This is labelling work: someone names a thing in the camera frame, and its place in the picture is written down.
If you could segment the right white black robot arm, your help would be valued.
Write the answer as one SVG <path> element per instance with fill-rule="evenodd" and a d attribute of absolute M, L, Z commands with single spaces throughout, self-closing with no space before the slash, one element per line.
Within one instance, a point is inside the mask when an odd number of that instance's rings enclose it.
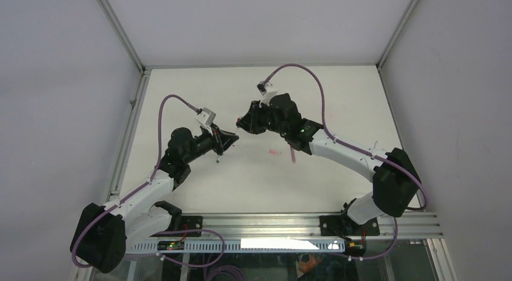
<path fill-rule="evenodd" d="M 278 133 L 292 149 L 334 161 L 370 181 L 372 191 L 346 203 L 341 211 L 341 229 L 349 236 L 381 215 L 401 217 L 418 190 L 420 179 L 405 151 L 363 149 L 342 142 L 323 124 L 302 117 L 288 94 L 276 95 L 269 103 L 254 100 L 236 125 L 253 135 Z"/>

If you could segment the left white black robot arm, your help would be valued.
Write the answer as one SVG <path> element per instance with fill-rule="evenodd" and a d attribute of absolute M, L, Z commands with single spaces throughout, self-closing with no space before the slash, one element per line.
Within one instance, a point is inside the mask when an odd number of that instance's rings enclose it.
<path fill-rule="evenodd" d="M 182 228 L 181 210 L 163 197 L 186 180 L 192 161 L 208 152 L 221 156 L 238 139 L 235 133 L 216 125 L 202 128 L 197 136 L 188 128 L 175 129 L 143 184 L 118 199 L 102 205 L 92 202 L 83 209 L 70 244 L 73 263 L 108 273 L 122 261 L 128 248 L 145 238 L 159 232 L 177 235 Z"/>

